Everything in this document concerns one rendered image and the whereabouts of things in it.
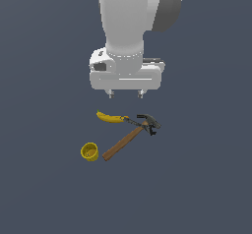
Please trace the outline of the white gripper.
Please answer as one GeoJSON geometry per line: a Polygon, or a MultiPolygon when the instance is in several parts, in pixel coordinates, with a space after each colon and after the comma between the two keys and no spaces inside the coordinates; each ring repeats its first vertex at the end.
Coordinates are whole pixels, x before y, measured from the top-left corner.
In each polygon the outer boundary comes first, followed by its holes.
{"type": "Polygon", "coordinates": [[[116,62],[100,48],[93,52],[90,59],[90,82],[93,89],[108,91],[108,97],[114,98],[114,89],[140,89],[138,98],[143,98],[148,89],[158,89],[165,62],[160,58],[143,58],[141,68],[136,73],[117,73],[116,62]]]}

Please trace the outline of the wooden handled claw hammer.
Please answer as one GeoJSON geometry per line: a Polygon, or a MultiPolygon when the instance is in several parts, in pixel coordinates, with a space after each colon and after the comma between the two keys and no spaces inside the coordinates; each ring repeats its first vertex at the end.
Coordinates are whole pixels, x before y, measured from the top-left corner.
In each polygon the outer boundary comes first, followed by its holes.
{"type": "Polygon", "coordinates": [[[115,153],[117,153],[120,149],[124,148],[134,138],[136,138],[143,130],[145,129],[143,129],[142,127],[135,126],[135,129],[131,133],[129,133],[126,137],[124,137],[121,141],[119,141],[115,146],[113,146],[111,149],[109,149],[107,152],[105,152],[102,155],[103,159],[105,161],[109,160],[115,153]]]}

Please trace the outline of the yellow banana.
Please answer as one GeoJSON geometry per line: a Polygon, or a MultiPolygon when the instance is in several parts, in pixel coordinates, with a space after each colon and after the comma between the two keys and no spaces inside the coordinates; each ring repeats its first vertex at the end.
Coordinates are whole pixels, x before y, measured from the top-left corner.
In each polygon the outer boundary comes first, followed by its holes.
{"type": "Polygon", "coordinates": [[[110,115],[100,112],[99,110],[97,110],[96,116],[101,121],[108,122],[108,123],[122,123],[124,122],[125,118],[129,119],[128,116],[110,116],[110,115]]]}

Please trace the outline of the yellow cup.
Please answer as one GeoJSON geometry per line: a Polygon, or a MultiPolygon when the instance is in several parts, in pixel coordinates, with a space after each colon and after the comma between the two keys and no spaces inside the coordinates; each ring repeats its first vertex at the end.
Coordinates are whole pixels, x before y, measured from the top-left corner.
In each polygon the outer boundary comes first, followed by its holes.
{"type": "Polygon", "coordinates": [[[81,156],[87,161],[96,161],[98,159],[98,149],[95,143],[86,143],[81,148],[81,156]]]}

